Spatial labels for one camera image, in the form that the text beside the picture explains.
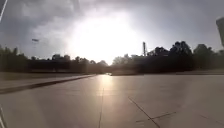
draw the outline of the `light pole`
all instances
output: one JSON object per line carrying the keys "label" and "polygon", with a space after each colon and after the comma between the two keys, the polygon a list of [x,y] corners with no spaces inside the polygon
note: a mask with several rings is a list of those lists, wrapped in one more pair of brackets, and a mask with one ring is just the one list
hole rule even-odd
{"label": "light pole", "polygon": [[5,7],[6,7],[6,4],[7,4],[7,2],[8,2],[8,0],[3,0],[3,3],[1,4],[2,5],[2,7],[0,7],[0,23],[1,23],[1,21],[2,21],[2,16],[3,16],[3,13],[4,13],[4,10],[5,10]]}

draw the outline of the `tree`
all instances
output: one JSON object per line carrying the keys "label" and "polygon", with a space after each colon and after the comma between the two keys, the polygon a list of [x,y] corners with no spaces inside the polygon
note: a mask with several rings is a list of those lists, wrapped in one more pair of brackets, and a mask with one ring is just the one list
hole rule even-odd
{"label": "tree", "polygon": [[207,69],[211,65],[211,59],[213,55],[211,47],[207,47],[205,44],[198,44],[194,49],[195,66],[198,69]]}

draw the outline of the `tower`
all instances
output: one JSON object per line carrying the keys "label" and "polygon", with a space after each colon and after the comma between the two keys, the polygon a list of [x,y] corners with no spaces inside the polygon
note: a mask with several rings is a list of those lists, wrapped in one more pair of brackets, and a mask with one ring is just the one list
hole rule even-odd
{"label": "tower", "polygon": [[143,56],[147,56],[147,48],[146,48],[146,43],[145,43],[145,42],[143,42],[142,46],[143,46]]}

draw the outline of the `building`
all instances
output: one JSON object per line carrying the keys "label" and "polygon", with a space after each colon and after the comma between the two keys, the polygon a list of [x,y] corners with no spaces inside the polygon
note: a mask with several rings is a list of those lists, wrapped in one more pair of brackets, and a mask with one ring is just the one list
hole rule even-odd
{"label": "building", "polygon": [[221,41],[222,41],[222,46],[224,46],[224,17],[220,18],[216,21],[216,24],[218,26],[218,30],[220,33]]}

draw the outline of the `crack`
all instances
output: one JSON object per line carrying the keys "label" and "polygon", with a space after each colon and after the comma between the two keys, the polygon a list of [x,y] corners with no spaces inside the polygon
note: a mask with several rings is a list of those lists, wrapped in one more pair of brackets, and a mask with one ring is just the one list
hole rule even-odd
{"label": "crack", "polygon": [[103,113],[103,96],[104,96],[104,88],[103,88],[103,93],[102,93],[102,103],[101,103],[100,119],[99,119],[98,128],[100,128],[101,118],[102,118],[102,113]]}
{"label": "crack", "polygon": [[140,109],[158,128],[160,128],[160,126],[153,120],[153,118],[151,118],[135,101],[133,101],[129,96],[128,99],[134,103],[136,105],[136,107],[138,109]]}
{"label": "crack", "polygon": [[176,113],[177,112],[167,113],[167,114],[164,114],[164,115],[161,115],[161,116],[153,117],[152,119],[161,118],[161,117],[164,117],[164,116],[170,116],[170,115],[176,114]]}
{"label": "crack", "polygon": [[201,117],[203,117],[203,118],[205,118],[205,119],[208,119],[208,120],[210,120],[210,121],[213,121],[213,122],[215,122],[215,123],[218,123],[218,124],[224,126],[223,123],[221,123],[221,122],[219,122],[219,121],[217,121],[217,120],[211,119],[211,118],[206,117],[206,116],[203,116],[203,115],[201,115],[201,114],[198,114],[198,115],[201,116]]}

